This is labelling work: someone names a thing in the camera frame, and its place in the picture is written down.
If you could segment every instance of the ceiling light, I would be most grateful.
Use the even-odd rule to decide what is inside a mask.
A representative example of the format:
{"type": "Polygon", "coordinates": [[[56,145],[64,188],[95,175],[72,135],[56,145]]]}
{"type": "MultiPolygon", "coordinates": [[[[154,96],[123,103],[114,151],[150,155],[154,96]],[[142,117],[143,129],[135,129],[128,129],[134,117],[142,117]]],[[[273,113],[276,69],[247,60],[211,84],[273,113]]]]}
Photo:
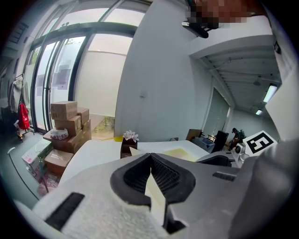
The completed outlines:
{"type": "Polygon", "coordinates": [[[263,99],[263,101],[268,103],[269,100],[272,98],[272,96],[275,94],[276,90],[277,90],[277,86],[274,84],[270,84],[267,94],[266,94],[265,98],[263,99]]]}

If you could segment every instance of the red cloth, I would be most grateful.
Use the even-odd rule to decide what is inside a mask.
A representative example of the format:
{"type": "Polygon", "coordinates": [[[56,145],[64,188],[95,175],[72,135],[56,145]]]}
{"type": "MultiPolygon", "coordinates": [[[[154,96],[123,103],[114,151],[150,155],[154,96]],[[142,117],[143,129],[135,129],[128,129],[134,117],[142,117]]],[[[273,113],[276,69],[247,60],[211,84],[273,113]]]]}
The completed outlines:
{"type": "Polygon", "coordinates": [[[23,103],[20,104],[20,108],[19,108],[19,127],[21,129],[29,129],[30,127],[28,110],[23,103]]]}

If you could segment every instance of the gray floor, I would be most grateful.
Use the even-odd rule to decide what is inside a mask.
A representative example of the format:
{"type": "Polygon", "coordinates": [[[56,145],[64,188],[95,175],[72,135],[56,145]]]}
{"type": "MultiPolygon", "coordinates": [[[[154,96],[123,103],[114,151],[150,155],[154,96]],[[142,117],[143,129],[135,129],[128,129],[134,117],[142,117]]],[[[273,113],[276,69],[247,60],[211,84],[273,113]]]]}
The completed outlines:
{"type": "Polygon", "coordinates": [[[25,135],[23,143],[21,143],[15,134],[0,135],[0,175],[1,181],[6,188],[8,194],[12,199],[16,199],[29,208],[32,208],[37,203],[37,198],[32,195],[29,189],[24,185],[23,181],[18,176],[14,169],[7,152],[10,148],[15,147],[11,152],[14,164],[19,171],[19,174],[31,189],[31,191],[38,197],[37,193],[38,182],[26,170],[26,165],[22,160],[22,155],[34,146],[42,136],[38,133],[33,135],[31,132],[25,135]]]}

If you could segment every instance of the flower pot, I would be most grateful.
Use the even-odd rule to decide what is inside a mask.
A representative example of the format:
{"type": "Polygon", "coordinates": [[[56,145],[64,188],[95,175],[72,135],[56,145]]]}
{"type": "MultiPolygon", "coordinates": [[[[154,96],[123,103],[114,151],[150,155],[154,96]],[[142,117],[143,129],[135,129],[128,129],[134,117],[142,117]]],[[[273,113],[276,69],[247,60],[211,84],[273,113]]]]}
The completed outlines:
{"type": "Polygon", "coordinates": [[[130,147],[137,149],[137,141],[134,142],[132,139],[126,140],[123,138],[121,143],[121,159],[132,156],[130,147]]]}

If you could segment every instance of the black slot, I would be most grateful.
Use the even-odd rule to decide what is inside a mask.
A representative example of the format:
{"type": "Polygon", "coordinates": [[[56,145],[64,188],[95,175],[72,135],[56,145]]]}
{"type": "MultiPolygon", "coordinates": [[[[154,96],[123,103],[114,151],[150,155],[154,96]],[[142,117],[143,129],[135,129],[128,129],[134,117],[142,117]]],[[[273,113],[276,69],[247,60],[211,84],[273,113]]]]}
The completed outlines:
{"type": "Polygon", "coordinates": [[[235,180],[235,175],[232,174],[226,174],[226,173],[222,173],[222,172],[215,172],[213,173],[214,177],[223,179],[223,180],[227,180],[227,181],[231,181],[233,182],[235,180]]]}
{"type": "Polygon", "coordinates": [[[45,220],[45,222],[60,231],[83,198],[83,194],[77,192],[71,193],[45,220]]]}

